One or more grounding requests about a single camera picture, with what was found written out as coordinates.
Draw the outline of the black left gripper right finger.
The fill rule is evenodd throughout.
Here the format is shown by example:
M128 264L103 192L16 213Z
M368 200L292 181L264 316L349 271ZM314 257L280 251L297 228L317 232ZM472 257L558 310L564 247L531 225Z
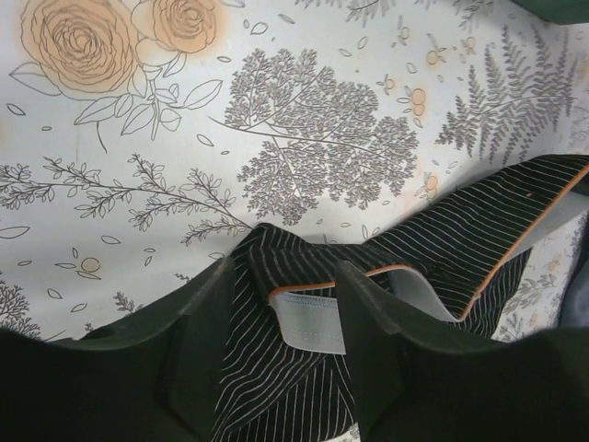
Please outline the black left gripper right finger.
M502 343L437 320L348 262L336 296L364 441L584 441L588 331Z

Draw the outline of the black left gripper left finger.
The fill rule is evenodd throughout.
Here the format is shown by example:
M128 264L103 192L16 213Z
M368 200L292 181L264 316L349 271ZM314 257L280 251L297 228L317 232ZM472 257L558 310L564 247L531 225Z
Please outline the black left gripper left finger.
M81 339L1 332L5 441L209 441L234 262Z

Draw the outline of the black pinstriped underwear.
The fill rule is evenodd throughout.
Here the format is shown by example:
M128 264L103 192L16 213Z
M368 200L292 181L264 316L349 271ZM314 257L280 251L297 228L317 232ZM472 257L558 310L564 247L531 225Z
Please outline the black pinstriped underwear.
M341 355L282 337L271 299L287 291L333 297L336 265L382 288L394 268L431 284L460 329L491 336L527 265L525 238L588 175L584 155L546 155L458 189L361 244L313 244L257 225L232 251L234 313L215 407L215 441L324 441L354 423Z

